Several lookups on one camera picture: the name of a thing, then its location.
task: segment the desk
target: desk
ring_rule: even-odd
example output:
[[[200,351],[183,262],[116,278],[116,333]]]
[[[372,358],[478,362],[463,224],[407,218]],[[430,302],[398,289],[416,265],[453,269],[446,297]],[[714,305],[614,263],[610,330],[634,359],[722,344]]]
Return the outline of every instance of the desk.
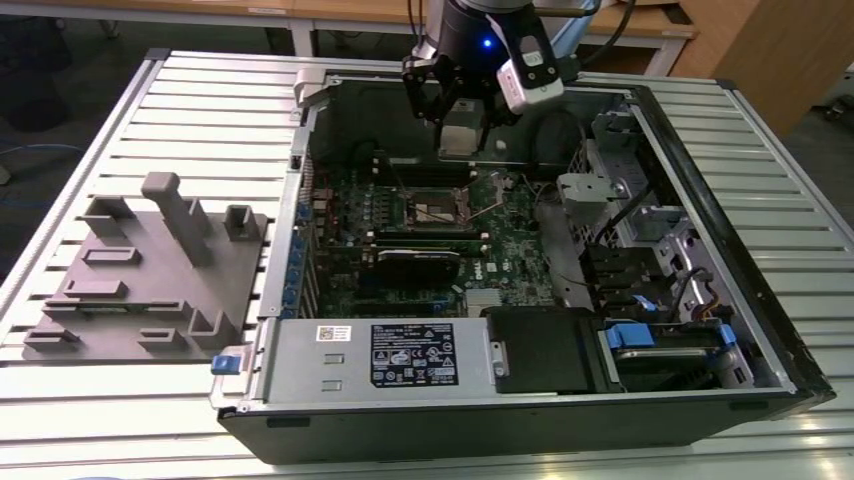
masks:
[[[582,43],[602,45],[607,41],[619,24],[623,8],[623,5],[613,5],[602,9]],[[319,30],[410,33],[404,0],[0,0],[0,12],[98,20],[287,28],[294,35],[295,53],[302,57],[315,56],[312,37]],[[551,34],[557,33],[563,22],[563,19],[546,19]],[[695,34],[693,25],[673,24],[661,9],[638,8],[617,45],[654,49],[657,53],[646,74],[666,76],[685,42]]]

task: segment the power supply label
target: power supply label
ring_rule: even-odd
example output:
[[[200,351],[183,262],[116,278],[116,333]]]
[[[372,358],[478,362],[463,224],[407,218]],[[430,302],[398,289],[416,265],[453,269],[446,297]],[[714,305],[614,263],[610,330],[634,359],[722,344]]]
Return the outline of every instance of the power supply label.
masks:
[[[371,383],[376,388],[459,385],[454,325],[372,325]]]

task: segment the wire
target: wire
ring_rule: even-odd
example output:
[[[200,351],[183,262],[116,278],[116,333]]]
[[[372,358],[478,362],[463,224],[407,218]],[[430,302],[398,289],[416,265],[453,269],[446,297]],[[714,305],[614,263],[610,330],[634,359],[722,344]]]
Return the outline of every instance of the wire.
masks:
[[[406,0],[406,11],[410,14],[410,29],[412,30],[412,36],[415,37],[415,46],[420,45],[420,36],[415,30],[415,18],[412,17],[412,0]]]
[[[420,47],[423,43],[425,43],[425,0],[418,0],[418,46]]]
[[[79,153],[83,153],[83,149],[80,147],[75,147],[74,145],[66,145],[62,143],[34,143],[32,145],[19,145],[7,150],[3,150],[0,152],[0,155],[18,152],[19,150],[74,150]]]
[[[330,34],[332,34],[334,37],[336,38],[348,38],[348,39],[354,39],[354,38],[359,38],[362,36],[364,32],[356,32],[356,33],[344,33],[342,31],[338,30],[330,30]]]
[[[570,283],[574,283],[575,285],[581,285],[582,287],[590,287],[591,285],[589,283],[581,282],[578,280],[573,280],[570,277],[567,277],[566,275],[563,275],[558,270],[555,270],[555,268],[551,265],[551,259],[547,256],[543,256],[543,258],[546,259],[546,265],[549,265],[549,271],[555,272],[555,275],[558,275],[563,280],[566,280]]]
[[[711,281],[703,282],[703,287],[706,288],[706,291],[711,295],[711,299],[709,300],[709,303],[706,303],[705,305],[701,305],[699,311],[694,315],[697,319],[709,318],[714,308],[718,305],[721,305],[721,295],[718,295],[718,292],[715,292],[715,289],[711,288]]]
[[[614,217],[607,221],[602,229],[597,232],[597,236],[593,239],[593,243],[599,243],[609,229],[614,228],[617,224],[621,222],[621,220],[626,217],[626,215],[629,215],[631,211],[635,208],[638,208],[638,205],[641,205],[641,202],[651,192],[653,192],[653,184],[647,183],[646,186],[643,187],[643,190],[641,190],[638,194],[634,197],[631,197],[629,202],[626,202],[623,209],[617,213],[617,215],[614,215]]]
[[[689,270],[689,273],[686,273],[685,277],[682,277],[682,279],[679,280],[679,286],[677,287],[677,294],[673,296],[673,303],[670,304],[670,312],[667,313],[667,323],[673,323],[674,320],[677,319],[677,315],[679,313],[679,303],[682,302],[685,291],[689,288],[689,283],[691,283],[691,278],[694,277],[694,275],[702,272],[709,273],[709,270],[706,270],[706,267],[694,267],[691,270]]]
[[[611,47],[617,43],[617,40],[619,40],[619,37],[622,37],[623,31],[626,31],[626,27],[629,26],[629,20],[631,19],[631,14],[635,11],[637,3],[638,3],[637,0],[626,0],[626,10],[623,10],[623,19],[619,21],[617,30],[614,30],[614,33],[611,34],[611,38],[609,38],[607,42],[605,42],[605,44],[597,49],[597,51],[593,52],[593,54],[581,61],[583,67],[589,66],[593,62],[595,62],[597,60],[599,60],[599,58],[602,58],[602,55],[606,54],[606,52],[611,49]]]

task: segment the floor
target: floor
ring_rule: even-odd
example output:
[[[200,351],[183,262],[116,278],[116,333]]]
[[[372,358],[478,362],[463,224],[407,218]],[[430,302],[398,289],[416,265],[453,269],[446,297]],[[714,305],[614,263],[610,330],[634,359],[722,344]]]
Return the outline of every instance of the floor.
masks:
[[[98,22],[66,22],[63,37],[74,63],[55,74],[55,83],[72,118],[46,132],[28,134],[15,131],[0,119],[0,144],[64,143],[86,149],[151,47],[270,53],[263,29],[123,22],[119,30],[119,38],[108,40]],[[323,55],[363,58],[362,52],[370,51],[371,58],[396,60],[411,46],[411,40],[400,35],[343,35],[322,34]],[[854,223],[854,126],[845,120],[827,123],[819,112],[811,112],[785,143],[843,217]],[[68,150],[26,150],[0,156],[0,166],[12,174],[8,185],[0,186],[0,281],[78,160],[79,154]]]

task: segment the aluminum extrusion table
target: aluminum extrusion table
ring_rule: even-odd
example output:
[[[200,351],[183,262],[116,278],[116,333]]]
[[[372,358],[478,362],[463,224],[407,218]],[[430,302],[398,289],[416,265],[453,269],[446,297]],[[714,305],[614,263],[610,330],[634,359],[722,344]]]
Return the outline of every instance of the aluminum extrusion table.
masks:
[[[683,448],[272,467],[224,432],[208,405],[208,365],[44,366],[23,362],[88,233],[95,195],[130,195],[144,175],[182,176],[208,212],[248,203],[279,214],[298,125],[292,84],[306,66],[396,72],[396,63],[152,52],[0,289],[0,476],[30,478],[846,478],[854,471],[854,235],[738,91],[714,81],[586,74],[655,92],[839,398]],[[275,223],[267,232],[272,238]],[[263,255],[254,292],[266,281]],[[244,337],[251,340],[252,301]],[[246,378],[231,377],[238,393]]]

